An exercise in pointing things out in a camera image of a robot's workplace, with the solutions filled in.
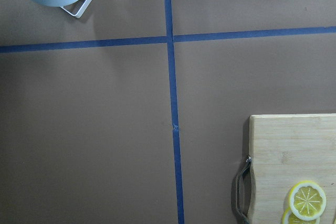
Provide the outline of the lemon slice upper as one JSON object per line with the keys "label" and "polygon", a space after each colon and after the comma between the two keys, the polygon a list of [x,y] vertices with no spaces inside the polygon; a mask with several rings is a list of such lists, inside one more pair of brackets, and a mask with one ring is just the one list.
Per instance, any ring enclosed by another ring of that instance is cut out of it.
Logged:
{"label": "lemon slice upper", "polygon": [[313,221],[324,213],[327,198],[324,190],[317,183],[304,180],[290,189],[288,205],[298,219]]}

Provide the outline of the lemon slice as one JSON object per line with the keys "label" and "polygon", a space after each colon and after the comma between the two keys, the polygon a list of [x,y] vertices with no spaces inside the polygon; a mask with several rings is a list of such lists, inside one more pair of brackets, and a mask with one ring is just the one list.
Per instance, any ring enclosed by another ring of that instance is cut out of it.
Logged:
{"label": "lemon slice", "polygon": [[298,219],[313,221],[324,213],[327,198],[324,190],[317,183],[304,180],[290,189],[288,205]]}
{"label": "lemon slice", "polygon": [[319,224],[320,218],[314,219],[314,220],[302,220],[296,217],[290,208],[287,208],[281,218],[282,224]]}

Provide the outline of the wooden cutting board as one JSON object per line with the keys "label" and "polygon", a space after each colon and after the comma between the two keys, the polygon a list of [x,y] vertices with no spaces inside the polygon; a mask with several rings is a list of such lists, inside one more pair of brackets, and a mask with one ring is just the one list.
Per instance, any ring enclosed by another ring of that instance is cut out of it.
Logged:
{"label": "wooden cutting board", "polygon": [[335,114],[252,115],[248,154],[235,179],[239,223],[280,223],[291,188],[317,183],[327,197],[321,223],[335,223]]}

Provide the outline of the lemon slice lower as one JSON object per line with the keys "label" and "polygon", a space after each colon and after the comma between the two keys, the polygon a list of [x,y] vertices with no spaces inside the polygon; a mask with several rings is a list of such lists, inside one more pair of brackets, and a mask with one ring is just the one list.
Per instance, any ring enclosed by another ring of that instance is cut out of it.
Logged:
{"label": "lemon slice lower", "polygon": [[281,218],[282,224],[319,224],[320,218],[314,219],[314,220],[302,220],[296,217],[290,208],[287,208]]}

